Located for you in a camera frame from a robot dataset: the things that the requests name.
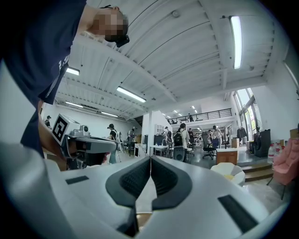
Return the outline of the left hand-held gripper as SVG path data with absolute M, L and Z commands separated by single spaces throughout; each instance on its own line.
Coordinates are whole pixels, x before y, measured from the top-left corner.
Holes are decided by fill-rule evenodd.
M 62 155 L 67 160 L 67 168 L 86 167 L 85 153 L 111 153 L 116 150 L 116 142 L 105 138 L 92 137 L 89 128 L 69 116 L 59 114 L 52 129 L 52 135 L 60 145 Z M 70 153 L 69 140 L 75 139 L 78 152 Z

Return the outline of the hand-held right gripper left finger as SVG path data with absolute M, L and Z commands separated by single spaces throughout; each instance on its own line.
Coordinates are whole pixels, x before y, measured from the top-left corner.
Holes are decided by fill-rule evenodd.
M 2 186 L 22 220 L 42 239 L 151 239 L 140 231 L 135 207 L 126 222 L 110 226 L 70 190 L 53 161 L 20 144 L 2 144 Z

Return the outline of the person's left forearm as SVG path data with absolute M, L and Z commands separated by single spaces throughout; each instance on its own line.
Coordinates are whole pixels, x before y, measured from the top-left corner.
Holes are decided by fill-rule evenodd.
M 38 117 L 39 117 L 38 130 L 39 130 L 39 137 L 40 137 L 42 147 L 48 150 L 49 152 L 53 153 L 54 155 L 56 155 L 59 159 L 66 161 L 65 157 L 61 152 L 60 145 L 52 136 L 50 129 L 47 128 L 40 114 L 38 114 Z

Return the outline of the person's left hand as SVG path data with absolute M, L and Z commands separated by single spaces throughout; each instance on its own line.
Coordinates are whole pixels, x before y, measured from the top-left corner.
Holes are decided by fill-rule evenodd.
M 83 142 L 77 141 L 75 139 L 68 140 L 68 151 L 70 156 L 75 156 L 78 149 L 82 149 Z

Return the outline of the white marble pattern cabinet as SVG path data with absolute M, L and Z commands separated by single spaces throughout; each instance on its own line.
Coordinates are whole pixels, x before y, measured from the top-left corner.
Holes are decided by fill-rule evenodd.
M 134 155 L 135 155 L 135 158 L 145 157 L 147 155 L 147 145 L 136 143 Z

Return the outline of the white flower-shaped bean bag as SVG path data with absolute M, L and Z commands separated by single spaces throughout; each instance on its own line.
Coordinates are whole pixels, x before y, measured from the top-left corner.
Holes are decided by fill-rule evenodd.
M 245 183 L 245 173 L 241 169 L 241 167 L 234 165 L 229 162 L 219 163 L 211 167 L 211 170 L 224 175 L 233 175 L 234 178 L 230 180 L 232 183 L 235 183 L 239 186 L 243 186 Z

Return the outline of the grey oval backpack device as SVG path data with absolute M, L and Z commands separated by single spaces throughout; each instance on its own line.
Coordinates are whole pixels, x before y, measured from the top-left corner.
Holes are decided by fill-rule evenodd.
M 183 146 L 176 146 L 173 148 L 173 159 L 183 162 L 185 157 L 185 149 Z

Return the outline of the wooden cabinet white top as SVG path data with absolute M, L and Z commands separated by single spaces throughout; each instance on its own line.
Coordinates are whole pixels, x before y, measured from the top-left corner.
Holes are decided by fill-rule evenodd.
M 238 149 L 236 148 L 219 148 L 216 150 L 216 165 L 223 162 L 229 162 L 234 165 L 238 161 Z

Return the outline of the white table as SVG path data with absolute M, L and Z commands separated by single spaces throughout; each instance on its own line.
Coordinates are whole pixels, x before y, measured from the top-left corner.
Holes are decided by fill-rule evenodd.
M 153 156 L 153 155 L 171 158 L 172 150 L 169 146 L 152 145 L 149 147 L 149 156 Z

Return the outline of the black office chair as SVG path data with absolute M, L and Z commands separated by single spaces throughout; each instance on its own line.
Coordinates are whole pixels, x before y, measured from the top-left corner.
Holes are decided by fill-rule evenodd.
M 202 156 L 202 158 L 210 157 L 213 160 L 215 157 L 214 153 L 216 151 L 216 148 L 213 146 L 212 143 L 209 142 L 207 132 L 203 132 L 201 137 L 203 140 L 203 148 L 202 149 L 204 152 L 206 152 L 206 154 L 204 154 Z

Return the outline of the wooden platform steps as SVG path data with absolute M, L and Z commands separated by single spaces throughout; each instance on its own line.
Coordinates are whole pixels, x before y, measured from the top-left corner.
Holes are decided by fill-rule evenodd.
M 245 182 L 253 182 L 262 179 L 272 178 L 273 169 L 269 163 L 258 163 L 241 167 L 245 173 Z

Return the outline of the black backpack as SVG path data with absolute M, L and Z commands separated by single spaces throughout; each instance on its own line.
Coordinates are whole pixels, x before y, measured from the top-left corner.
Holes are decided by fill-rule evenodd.
M 173 136 L 173 141 L 175 147 L 183 146 L 182 133 L 176 132 L 175 135 Z

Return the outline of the rack of dark clothes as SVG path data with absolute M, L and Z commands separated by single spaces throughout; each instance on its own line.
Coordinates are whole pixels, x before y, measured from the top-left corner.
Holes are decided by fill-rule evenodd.
M 237 129 L 237 138 L 241 144 L 244 144 L 247 138 L 247 131 L 244 127 L 239 127 Z

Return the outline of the black mezzanine railing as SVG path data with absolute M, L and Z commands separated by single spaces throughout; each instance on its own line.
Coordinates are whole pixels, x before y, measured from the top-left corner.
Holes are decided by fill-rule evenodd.
M 227 109 L 222 109 L 222 110 L 217 110 L 217 111 L 211 111 L 211 112 L 206 112 L 206 113 L 197 113 L 193 114 L 192 117 L 194 119 L 194 122 L 196 121 L 204 121 L 204 120 L 215 120 L 215 119 L 220 119 L 220 118 L 225 118 L 225 117 L 232 117 L 232 110 L 231 108 Z M 170 124 L 177 124 L 177 123 L 183 123 L 183 122 L 190 122 L 189 121 L 189 116 L 185 117 L 176 117 L 176 118 L 171 118 L 166 120 Z

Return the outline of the person's navy t-shirt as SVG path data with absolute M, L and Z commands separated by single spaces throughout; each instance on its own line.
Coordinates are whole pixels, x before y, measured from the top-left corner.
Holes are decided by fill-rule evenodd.
M 86 0 L 45 0 L 29 11 L 4 62 L 31 104 L 53 104 Z

